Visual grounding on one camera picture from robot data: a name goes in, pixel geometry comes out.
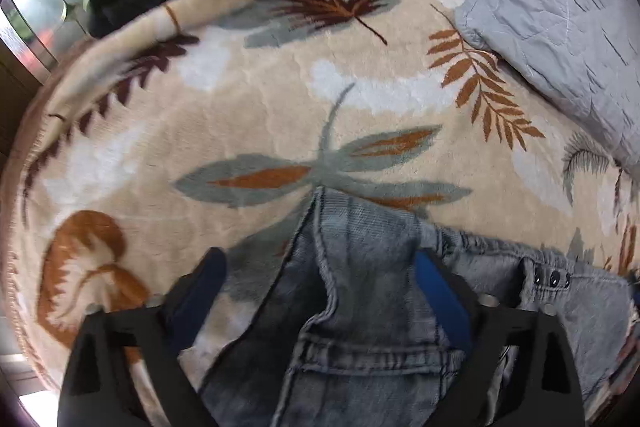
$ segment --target gray quilted fabric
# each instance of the gray quilted fabric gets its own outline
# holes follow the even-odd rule
[[[466,0],[456,26],[489,47],[640,178],[637,0]]]

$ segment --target wall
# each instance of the wall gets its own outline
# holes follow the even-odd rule
[[[39,87],[36,78],[0,41],[0,171],[9,156],[24,110]]]

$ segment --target jeans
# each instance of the jeans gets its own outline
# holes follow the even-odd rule
[[[221,426],[421,426],[464,361],[417,288],[432,248],[477,293],[564,324],[585,405],[609,376],[628,326],[625,280],[558,251],[471,235],[319,187],[248,330],[200,394]],[[513,353],[496,370],[495,411]]]

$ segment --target orange fern print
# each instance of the orange fern print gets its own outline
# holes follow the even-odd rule
[[[442,55],[436,58],[430,69],[451,64],[445,73],[442,87],[464,79],[456,97],[456,106],[462,107],[475,95],[471,110],[471,123],[476,123],[482,113],[482,131],[488,141],[492,130],[500,142],[504,139],[509,148],[517,141],[523,150],[527,150],[524,135],[544,138],[545,135],[525,117],[524,111],[513,100],[506,83],[498,76],[498,63],[495,55],[476,50],[466,44],[455,29],[442,30],[429,36],[434,42],[428,54]]]

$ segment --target beige fleece blanket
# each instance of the beige fleece blanket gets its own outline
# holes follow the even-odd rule
[[[631,180],[462,41],[449,23],[462,1],[173,0],[77,60],[32,111],[37,137],[4,188],[7,298],[47,385],[88,304],[139,306],[217,246],[230,277],[181,357],[197,385],[250,322],[318,184],[634,267]]]

